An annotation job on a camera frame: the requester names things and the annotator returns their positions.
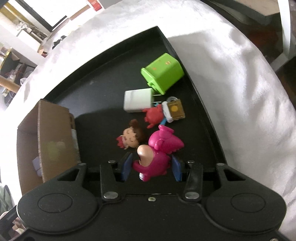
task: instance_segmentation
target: screw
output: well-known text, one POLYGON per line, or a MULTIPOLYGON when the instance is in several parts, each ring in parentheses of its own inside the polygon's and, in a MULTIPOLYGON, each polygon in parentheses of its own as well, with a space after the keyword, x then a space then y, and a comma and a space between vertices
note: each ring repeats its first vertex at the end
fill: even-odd
POLYGON ((197 192, 187 192, 185 193, 185 198, 187 199, 198 199, 200 195, 197 192))
POLYGON ((155 197, 149 197, 149 198, 148 198, 148 201, 150 201, 150 202, 155 202, 155 201, 156 201, 156 198, 155 198, 155 197))
POLYGON ((115 199, 118 197, 118 193, 117 192, 106 192, 104 193, 104 198, 106 199, 115 199))

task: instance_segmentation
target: pink toy figurine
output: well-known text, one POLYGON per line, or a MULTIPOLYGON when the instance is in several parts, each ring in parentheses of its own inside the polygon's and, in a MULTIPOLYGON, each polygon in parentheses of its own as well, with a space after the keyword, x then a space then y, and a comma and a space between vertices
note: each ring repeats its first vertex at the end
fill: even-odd
POLYGON ((148 141, 148 145, 156 151, 171 154, 184 147, 184 143, 175 135, 174 130, 164 125, 158 126, 159 131, 154 132, 148 141))
POLYGON ((134 161, 133 168, 140 172, 140 179, 144 182, 151 177, 165 175, 169 167, 170 157, 163 152, 156 151, 148 145, 138 147, 139 161, 134 161))
POLYGON ((150 125, 147 126, 148 129, 159 124, 164 118, 163 108, 161 104, 149 109, 144 109, 142 110, 142 112, 146 112, 146 117, 144 118, 144 121, 150 123, 150 125))

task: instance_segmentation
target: white cloth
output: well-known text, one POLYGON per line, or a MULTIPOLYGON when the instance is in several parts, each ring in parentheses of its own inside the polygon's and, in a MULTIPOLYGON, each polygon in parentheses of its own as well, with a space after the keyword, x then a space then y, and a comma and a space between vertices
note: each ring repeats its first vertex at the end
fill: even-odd
POLYGON ((14 200, 21 197, 16 127, 25 115, 81 65, 156 25, 196 85, 228 164, 283 196, 288 209, 280 231, 296 240, 295 110, 261 52, 194 0, 123 0, 71 33, 36 68, 5 113, 10 127, 1 144, 1 178, 14 200))

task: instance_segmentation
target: wooden beam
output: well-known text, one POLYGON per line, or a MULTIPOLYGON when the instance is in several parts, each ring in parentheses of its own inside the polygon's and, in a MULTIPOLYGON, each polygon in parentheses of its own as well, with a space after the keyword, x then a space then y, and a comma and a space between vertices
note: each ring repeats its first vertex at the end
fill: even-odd
POLYGON ((14 93, 17 93, 17 91, 20 89, 19 85, 9 81, 2 76, 0 76, 0 85, 14 93))

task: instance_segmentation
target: brown cardboard box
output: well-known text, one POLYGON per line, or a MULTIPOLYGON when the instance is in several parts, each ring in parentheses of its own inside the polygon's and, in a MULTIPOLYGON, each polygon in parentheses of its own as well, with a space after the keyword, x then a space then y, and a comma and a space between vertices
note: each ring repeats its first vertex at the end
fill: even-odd
POLYGON ((17 167, 23 195, 77 164, 73 126, 67 108, 45 100, 40 100, 18 126, 17 167), (37 156, 42 177, 32 163, 37 156))

